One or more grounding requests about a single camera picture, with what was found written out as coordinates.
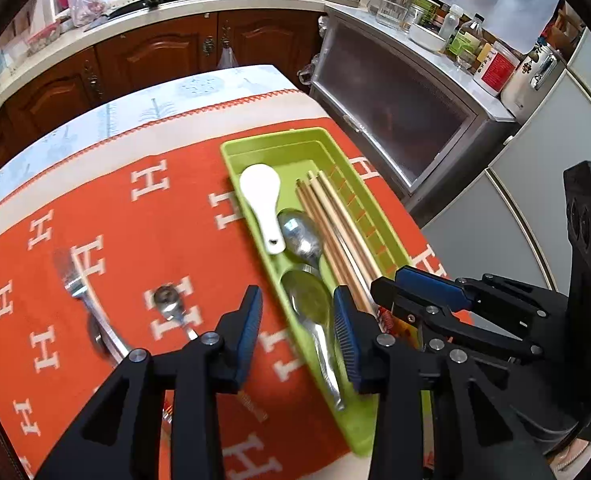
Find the orange H-pattern blanket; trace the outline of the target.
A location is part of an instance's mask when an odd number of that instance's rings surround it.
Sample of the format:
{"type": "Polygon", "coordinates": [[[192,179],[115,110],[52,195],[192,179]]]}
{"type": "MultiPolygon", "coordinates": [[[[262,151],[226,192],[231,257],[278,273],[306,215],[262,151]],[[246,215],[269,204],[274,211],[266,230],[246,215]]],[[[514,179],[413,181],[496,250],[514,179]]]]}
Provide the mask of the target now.
{"type": "Polygon", "coordinates": [[[156,119],[43,171],[0,205],[0,422],[32,476],[110,374],[87,335],[82,304],[55,257],[78,254],[117,332],[163,353],[186,335],[161,320],[154,289],[176,285],[190,324],[212,330],[246,288],[264,296],[245,394],[218,400],[230,479],[363,478],[309,371],[237,206],[220,147],[297,128],[326,129],[366,181],[415,266],[444,269],[357,147],[306,94],[282,90],[156,119]]]}

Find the steel ladle spoon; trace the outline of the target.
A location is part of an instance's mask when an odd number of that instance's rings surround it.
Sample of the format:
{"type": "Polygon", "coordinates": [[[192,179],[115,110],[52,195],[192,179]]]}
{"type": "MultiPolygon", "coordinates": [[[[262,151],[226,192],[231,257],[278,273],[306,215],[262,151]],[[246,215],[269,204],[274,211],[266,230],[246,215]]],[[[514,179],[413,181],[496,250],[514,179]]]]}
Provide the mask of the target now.
{"type": "Polygon", "coordinates": [[[332,407],[336,411],[343,411],[345,403],[328,336],[331,313],[328,289],[317,275],[304,269],[287,271],[282,275],[280,283],[297,320],[312,338],[320,374],[331,397],[332,407]]]}

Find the white ceramic soup spoon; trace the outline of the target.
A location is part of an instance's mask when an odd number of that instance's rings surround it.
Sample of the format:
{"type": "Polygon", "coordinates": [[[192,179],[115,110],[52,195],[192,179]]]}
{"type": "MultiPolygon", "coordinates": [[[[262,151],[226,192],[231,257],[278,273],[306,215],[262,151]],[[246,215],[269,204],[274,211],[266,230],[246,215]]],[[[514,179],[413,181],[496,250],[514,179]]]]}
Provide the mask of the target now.
{"type": "Polygon", "coordinates": [[[286,249],[276,207],[280,193],[279,174],[268,165],[255,164],[241,172],[239,185],[242,196],[256,216],[265,250],[278,255],[286,249]]]}

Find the green plastic utensil tray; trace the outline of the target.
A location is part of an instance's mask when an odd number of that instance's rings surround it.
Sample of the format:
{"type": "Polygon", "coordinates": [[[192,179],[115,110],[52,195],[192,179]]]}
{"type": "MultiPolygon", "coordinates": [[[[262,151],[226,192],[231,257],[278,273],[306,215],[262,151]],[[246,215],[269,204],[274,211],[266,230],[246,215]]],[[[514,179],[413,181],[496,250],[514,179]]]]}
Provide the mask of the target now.
{"type": "Polygon", "coordinates": [[[356,393],[347,378],[332,295],[346,284],[355,304],[376,314],[368,286],[393,278],[409,255],[327,130],[247,136],[223,143],[221,153],[300,358],[346,444],[367,456],[378,400],[356,393]]]}

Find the wooden chopstick red end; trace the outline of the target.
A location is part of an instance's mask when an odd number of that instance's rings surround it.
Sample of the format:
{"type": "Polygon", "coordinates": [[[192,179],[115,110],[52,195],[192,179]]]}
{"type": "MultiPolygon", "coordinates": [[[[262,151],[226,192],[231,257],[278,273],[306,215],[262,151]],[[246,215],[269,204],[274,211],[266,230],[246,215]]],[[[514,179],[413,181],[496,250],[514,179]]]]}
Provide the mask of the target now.
{"type": "Polygon", "coordinates": [[[376,263],[375,258],[373,258],[373,255],[371,254],[364,237],[361,236],[361,232],[359,232],[357,224],[351,217],[349,209],[347,209],[347,207],[343,204],[340,195],[332,186],[329,178],[326,176],[323,170],[318,171],[318,180],[320,180],[321,186],[324,188],[325,193],[332,201],[335,210],[338,211],[338,214],[340,214],[347,232],[349,232],[353,246],[359,253],[359,260],[364,263],[369,280],[373,281],[376,280],[376,278],[380,278],[382,273],[380,272],[379,266],[376,263]]]}
{"type": "Polygon", "coordinates": [[[339,193],[323,171],[307,173],[309,186],[312,188],[317,202],[335,233],[337,245],[344,252],[344,259],[350,268],[350,278],[357,288],[361,308],[376,314],[378,307],[370,293],[370,284],[381,275],[377,263],[358,231],[349,209],[343,204],[339,193]]]}

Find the steel fork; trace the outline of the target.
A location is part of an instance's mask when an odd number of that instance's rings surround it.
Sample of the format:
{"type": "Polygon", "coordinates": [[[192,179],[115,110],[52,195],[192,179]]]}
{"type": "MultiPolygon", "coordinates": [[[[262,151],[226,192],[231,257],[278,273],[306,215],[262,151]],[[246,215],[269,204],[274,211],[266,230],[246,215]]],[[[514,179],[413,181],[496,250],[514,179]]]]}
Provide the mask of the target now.
{"type": "Polygon", "coordinates": [[[70,249],[56,249],[53,260],[64,289],[72,298],[84,304],[88,315],[97,326],[97,332],[109,356],[119,364],[131,351],[131,347],[111,326],[78,256],[70,249]]]}

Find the glass jar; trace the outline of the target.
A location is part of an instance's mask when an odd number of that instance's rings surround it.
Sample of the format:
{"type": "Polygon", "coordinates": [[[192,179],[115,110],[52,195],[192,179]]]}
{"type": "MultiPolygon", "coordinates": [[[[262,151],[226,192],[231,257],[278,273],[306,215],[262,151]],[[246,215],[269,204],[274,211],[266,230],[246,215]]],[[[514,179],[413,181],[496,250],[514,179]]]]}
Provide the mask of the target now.
{"type": "Polygon", "coordinates": [[[405,13],[405,0],[379,0],[376,20],[390,28],[399,29],[405,13]]]}

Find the dark steel spoon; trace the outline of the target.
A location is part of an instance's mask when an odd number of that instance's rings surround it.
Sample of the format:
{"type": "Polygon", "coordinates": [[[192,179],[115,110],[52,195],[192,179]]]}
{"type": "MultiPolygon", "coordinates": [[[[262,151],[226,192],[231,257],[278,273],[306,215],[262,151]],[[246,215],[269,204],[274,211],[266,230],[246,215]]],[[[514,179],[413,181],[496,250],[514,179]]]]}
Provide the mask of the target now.
{"type": "Polygon", "coordinates": [[[87,335],[90,337],[92,346],[98,356],[113,364],[118,364],[121,361],[120,356],[106,345],[104,338],[102,338],[102,330],[100,329],[96,318],[91,314],[87,315],[86,329],[87,335]]]}

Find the small steel teaspoon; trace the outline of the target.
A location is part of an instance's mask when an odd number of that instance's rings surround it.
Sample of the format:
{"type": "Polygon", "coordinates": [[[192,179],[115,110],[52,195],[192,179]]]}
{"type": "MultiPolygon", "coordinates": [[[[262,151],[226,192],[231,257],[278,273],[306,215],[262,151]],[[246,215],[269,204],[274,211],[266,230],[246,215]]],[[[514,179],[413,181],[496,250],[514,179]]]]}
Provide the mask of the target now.
{"type": "Polygon", "coordinates": [[[154,291],[154,307],[168,322],[175,322],[186,333],[189,340],[198,338],[196,330],[185,320],[185,307],[180,292],[172,284],[159,286],[154,291]]]}

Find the plastic bag of food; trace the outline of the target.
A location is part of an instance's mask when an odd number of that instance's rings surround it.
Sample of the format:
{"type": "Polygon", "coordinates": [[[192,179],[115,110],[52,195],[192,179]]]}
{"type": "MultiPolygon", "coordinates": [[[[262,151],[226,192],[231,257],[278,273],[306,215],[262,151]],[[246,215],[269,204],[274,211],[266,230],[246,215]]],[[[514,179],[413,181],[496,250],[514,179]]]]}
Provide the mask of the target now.
{"type": "Polygon", "coordinates": [[[68,5],[73,26],[76,28],[94,22],[107,9],[102,0],[68,0],[68,5]]]}

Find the steel cabinet appliance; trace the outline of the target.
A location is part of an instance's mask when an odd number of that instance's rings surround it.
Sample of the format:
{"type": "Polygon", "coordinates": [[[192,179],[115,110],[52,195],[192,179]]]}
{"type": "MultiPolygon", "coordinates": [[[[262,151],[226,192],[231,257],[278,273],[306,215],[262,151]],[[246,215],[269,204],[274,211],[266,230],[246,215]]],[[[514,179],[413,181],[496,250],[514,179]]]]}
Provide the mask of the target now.
{"type": "Polygon", "coordinates": [[[404,32],[363,11],[327,15],[309,94],[424,226],[501,151],[516,119],[404,32]]]}

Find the large steel spoon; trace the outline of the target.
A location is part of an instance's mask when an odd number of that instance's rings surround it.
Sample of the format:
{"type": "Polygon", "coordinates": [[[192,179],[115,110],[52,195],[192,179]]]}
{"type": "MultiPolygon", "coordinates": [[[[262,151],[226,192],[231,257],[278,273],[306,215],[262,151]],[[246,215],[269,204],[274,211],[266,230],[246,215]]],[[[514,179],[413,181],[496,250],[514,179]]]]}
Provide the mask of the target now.
{"type": "Polygon", "coordinates": [[[288,252],[318,270],[324,242],[315,222],[294,208],[282,209],[277,220],[288,252]]]}

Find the red label jar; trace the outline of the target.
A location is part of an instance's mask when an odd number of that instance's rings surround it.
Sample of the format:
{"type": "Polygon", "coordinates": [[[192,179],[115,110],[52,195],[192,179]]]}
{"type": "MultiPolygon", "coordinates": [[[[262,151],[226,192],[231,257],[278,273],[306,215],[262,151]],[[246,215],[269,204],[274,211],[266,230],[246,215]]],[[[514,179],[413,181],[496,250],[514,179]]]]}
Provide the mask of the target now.
{"type": "Polygon", "coordinates": [[[520,61],[498,41],[489,48],[473,80],[491,96],[498,96],[515,73],[520,61]]]}

